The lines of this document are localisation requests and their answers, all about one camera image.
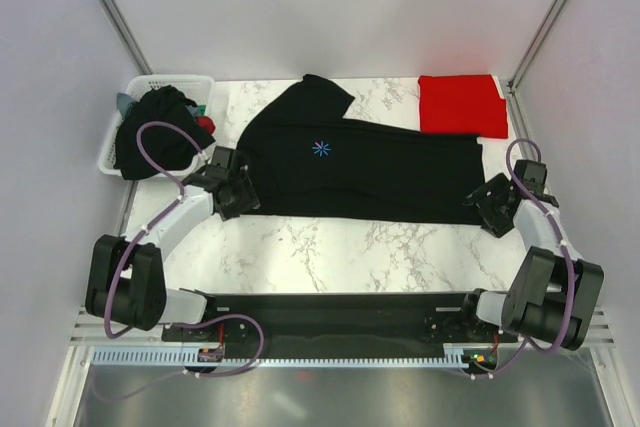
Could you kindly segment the black t-shirt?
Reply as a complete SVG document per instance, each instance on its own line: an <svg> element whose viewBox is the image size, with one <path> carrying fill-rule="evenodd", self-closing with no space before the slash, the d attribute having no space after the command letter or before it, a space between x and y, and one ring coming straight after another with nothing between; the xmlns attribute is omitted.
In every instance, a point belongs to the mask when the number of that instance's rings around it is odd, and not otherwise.
<svg viewBox="0 0 640 427"><path fill-rule="evenodd" d="M265 216L478 226L469 194L485 182L474 135L423 134L349 119L353 95L306 74L237 142Z"/></svg>

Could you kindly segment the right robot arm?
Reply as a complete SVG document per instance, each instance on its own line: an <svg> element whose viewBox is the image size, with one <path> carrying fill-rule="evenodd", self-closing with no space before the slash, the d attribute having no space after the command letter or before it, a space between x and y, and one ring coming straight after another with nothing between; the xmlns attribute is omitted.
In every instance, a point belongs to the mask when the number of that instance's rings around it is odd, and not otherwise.
<svg viewBox="0 0 640 427"><path fill-rule="evenodd" d="M481 228L495 238L519 233L526 255L505 293L478 288L465 296L458 328L477 341L494 326L530 340L575 351L582 346L604 282L568 240L559 204L545 192L546 165L518 160L467 196Z"/></svg>

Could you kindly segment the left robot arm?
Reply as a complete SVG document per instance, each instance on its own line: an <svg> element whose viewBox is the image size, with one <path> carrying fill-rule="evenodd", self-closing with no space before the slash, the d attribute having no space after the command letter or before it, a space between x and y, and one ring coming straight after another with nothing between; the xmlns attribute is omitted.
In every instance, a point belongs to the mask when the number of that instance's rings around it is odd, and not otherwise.
<svg viewBox="0 0 640 427"><path fill-rule="evenodd" d="M166 287L164 260L195 227L217 215L226 221L258 208L246 154L217 147L199 170L177 182L175 198L123 236L103 235L94 244L85 309L101 318L106 336L158 325L170 300L189 303L176 320L198 340L219 329L219 316L197 294Z"/></svg>

